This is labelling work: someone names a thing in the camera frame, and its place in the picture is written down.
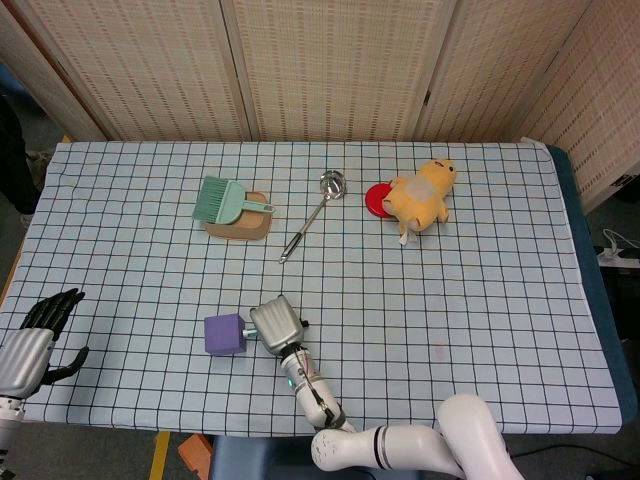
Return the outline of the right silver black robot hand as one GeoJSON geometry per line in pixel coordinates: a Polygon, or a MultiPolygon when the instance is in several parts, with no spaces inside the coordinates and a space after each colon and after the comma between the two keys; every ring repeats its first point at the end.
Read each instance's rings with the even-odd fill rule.
{"type": "Polygon", "coordinates": [[[250,317],[266,349],[282,359],[299,349],[304,325],[284,295],[250,310],[250,317]]]}

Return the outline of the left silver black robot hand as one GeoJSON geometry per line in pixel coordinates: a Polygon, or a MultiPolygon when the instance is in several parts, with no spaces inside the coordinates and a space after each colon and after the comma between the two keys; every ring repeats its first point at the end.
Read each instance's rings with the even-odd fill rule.
{"type": "Polygon", "coordinates": [[[51,356],[75,306],[85,297],[77,288],[37,302],[19,329],[1,346],[1,397],[28,399],[41,386],[72,377],[84,365],[90,349],[82,347],[74,360],[55,369],[51,356]]]}

